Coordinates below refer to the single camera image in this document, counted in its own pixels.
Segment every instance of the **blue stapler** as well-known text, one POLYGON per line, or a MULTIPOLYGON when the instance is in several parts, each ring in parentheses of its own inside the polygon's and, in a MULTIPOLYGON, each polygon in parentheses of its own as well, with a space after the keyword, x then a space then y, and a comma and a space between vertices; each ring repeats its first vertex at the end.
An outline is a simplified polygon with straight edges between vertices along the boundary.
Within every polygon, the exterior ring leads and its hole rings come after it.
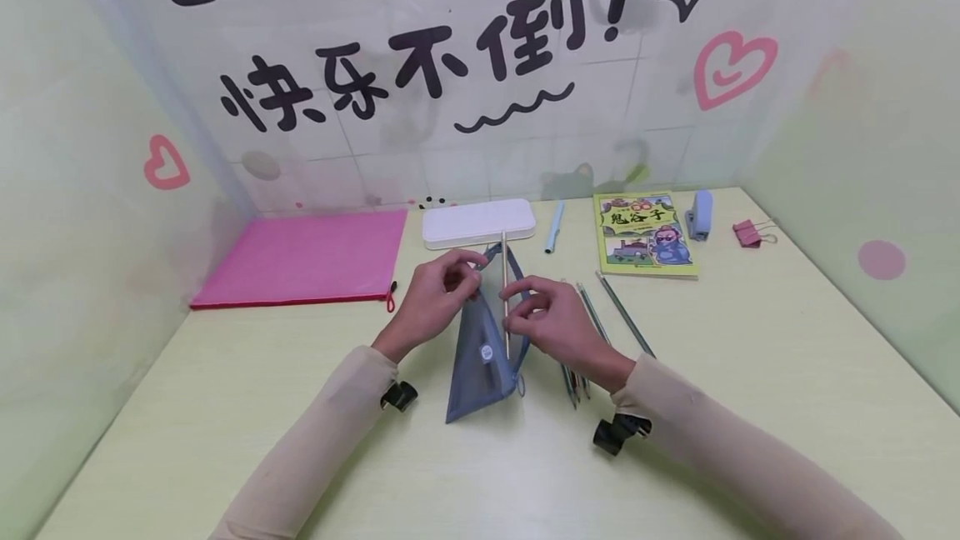
POLYGON ((687 211, 687 234, 697 242, 706 241, 710 235, 710 217, 713 214, 713 195, 707 190, 698 190, 693 198, 693 209, 687 211))

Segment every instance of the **beige sleeve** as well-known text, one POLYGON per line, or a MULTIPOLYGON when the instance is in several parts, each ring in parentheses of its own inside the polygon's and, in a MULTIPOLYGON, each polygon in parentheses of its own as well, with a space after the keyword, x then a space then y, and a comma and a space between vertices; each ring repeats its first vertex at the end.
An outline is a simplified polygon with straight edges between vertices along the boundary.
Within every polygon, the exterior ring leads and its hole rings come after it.
POLYGON ((294 540, 330 479, 380 418, 397 365, 355 348, 230 502, 210 540, 294 540))
POLYGON ((662 363, 641 356, 618 413, 648 418, 648 439, 725 488, 785 538, 902 538, 800 452, 740 419, 662 363))

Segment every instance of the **exclamation mark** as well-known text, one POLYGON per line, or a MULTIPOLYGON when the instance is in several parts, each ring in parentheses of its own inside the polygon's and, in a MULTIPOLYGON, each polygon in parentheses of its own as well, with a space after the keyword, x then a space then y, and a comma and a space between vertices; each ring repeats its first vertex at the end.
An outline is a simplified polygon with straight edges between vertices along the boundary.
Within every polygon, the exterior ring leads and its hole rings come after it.
POLYGON ((615 26, 620 21, 620 17, 623 16, 623 5, 627 0, 610 0, 610 10, 607 11, 607 21, 611 23, 611 27, 607 28, 607 31, 602 35, 607 42, 613 42, 617 40, 617 35, 620 33, 615 26))

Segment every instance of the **pink circle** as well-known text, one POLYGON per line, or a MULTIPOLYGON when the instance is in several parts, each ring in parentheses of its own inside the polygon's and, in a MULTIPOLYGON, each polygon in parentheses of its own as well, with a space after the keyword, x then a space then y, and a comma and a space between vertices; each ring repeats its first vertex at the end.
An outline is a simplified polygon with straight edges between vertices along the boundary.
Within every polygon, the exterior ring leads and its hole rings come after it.
POLYGON ((906 269, 906 255, 897 244, 870 241, 860 246, 857 260, 863 272, 874 280, 896 280, 906 269))

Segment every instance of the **hand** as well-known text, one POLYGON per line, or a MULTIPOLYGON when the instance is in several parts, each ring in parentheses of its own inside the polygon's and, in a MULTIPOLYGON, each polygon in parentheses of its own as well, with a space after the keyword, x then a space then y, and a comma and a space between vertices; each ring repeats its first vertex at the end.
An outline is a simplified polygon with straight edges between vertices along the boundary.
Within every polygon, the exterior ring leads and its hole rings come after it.
POLYGON ((530 276, 506 286, 500 298, 523 290, 536 294, 512 308, 504 322, 507 331, 530 337, 538 349, 610 393, 625 386, 634 363, 600 337, 573 286, 530 276))
POLYGON ((472 250, 454 249, 433 261, 418 264, 393 319, 373 342, 394 363, 417 346, 447 329, 463 303, 480 288, 480 272, 487 259, 472 250))

